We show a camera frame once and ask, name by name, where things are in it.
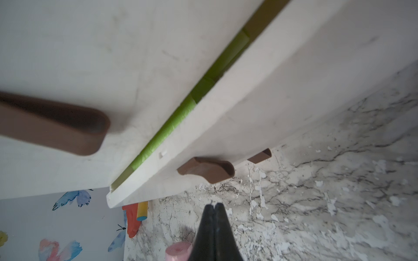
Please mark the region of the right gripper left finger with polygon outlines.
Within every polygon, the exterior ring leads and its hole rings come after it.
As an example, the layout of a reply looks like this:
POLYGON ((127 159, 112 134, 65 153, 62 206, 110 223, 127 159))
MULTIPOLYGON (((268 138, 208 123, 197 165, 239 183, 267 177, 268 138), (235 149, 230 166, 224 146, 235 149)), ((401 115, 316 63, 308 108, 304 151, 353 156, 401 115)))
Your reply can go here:
POLYGON ((215 261, 214 206, 205 206, 189 261, 215 261))

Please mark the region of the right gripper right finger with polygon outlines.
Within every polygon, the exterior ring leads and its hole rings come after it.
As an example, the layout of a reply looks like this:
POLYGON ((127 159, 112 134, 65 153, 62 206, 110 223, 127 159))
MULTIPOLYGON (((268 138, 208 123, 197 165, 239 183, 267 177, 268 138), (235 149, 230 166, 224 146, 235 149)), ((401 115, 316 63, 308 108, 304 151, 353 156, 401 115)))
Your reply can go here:
POLYGON ((224 204, 214 207, 214 248, 217 261, 243 261, 224 204))

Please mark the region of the pink bag roll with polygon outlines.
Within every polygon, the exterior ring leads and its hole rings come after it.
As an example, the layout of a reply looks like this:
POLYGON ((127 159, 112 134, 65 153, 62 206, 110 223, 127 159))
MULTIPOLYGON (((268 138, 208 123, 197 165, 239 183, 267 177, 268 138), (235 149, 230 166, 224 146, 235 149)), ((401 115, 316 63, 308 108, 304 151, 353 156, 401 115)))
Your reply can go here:
POLYGON ((191 242, 174 243, 165 250, 165 261, 188 261, 193 249, 191 242))

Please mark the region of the drawer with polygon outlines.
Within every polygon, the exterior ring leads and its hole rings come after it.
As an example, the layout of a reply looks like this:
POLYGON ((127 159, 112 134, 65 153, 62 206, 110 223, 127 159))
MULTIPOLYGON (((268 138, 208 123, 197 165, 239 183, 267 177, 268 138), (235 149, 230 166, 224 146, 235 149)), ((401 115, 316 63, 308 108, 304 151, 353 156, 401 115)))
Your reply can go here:
POLYGON ((234 165, 238 165, 241 163, 253 163, 258 164, 267 159, 270 159, 273 154, 274 147, 266 147, 263 150, 258 148, 251 148, 250 150, 243 150, 240 151, 236 158, 233 160, 234 165))
POLYGON ((417 58, 417 1, 291 1, 108 206, 228 179, 234 164, 351 107, 417 58))
POLYGON ((260 1, 2 1, 1 90, 94 108, 91 156, 1 138, 1 198, 104 188, 136 158, 260 1))

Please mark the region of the green bag roll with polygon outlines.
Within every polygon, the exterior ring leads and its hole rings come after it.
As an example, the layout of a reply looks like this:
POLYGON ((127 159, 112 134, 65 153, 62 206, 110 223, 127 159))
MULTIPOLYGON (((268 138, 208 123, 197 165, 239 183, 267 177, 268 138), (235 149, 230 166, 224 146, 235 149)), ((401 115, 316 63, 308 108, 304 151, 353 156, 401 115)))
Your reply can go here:
POLYGON ((250 44, 250 35, 247 30, 240 30, 225 50, 208 69, 204 76, 195 85, 181 104, 174 110, 172 115, 163 124, 159 131, 144 146, 139 155, 111 184, 110 190, 119 187, 140 165, 142 165, 152 153, 168 138, 174 129, 183 122, 188 114, 197 106, 203 97, 215 86, 225 72, 240 57, 250 44))

